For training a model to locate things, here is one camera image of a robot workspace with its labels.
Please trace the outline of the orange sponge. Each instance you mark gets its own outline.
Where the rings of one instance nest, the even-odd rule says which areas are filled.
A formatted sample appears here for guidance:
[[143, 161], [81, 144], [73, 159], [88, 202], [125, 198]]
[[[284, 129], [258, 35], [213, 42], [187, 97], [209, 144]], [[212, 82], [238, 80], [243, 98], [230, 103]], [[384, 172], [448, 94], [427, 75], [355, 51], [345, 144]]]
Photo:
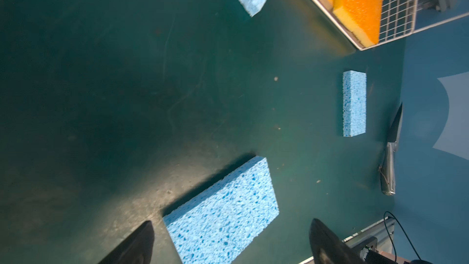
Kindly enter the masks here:
[[365, 46], [378, 44], [383, 0], [335, 0], [333, 14]]

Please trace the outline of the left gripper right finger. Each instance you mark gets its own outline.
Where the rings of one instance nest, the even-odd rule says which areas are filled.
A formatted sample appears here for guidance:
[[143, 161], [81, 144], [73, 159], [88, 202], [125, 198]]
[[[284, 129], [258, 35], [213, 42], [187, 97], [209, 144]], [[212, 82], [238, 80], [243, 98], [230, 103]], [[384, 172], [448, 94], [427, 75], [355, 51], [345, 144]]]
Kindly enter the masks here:
[[309, 242], [315, 264], [364, 264], [322, 221], [314, 218], [309, 230]]

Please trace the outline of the blue sponge front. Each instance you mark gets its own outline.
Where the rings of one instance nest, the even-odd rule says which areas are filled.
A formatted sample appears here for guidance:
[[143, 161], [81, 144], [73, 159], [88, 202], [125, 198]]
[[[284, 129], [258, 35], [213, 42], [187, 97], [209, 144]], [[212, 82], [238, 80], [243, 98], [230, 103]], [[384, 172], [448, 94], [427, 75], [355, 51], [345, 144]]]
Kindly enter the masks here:
[[163, 221], [184, 264], [230, 264], [278, 214], [267, 159], [256, 156]]

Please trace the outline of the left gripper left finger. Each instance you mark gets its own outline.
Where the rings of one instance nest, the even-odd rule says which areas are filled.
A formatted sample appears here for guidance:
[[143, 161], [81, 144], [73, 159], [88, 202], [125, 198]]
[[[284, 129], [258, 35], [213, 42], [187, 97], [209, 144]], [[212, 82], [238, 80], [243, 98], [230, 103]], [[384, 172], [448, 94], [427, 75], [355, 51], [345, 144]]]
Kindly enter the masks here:
[[149, 264], [155, 232], [151, 221], [144, 221], [113, 249], [99, 264]]

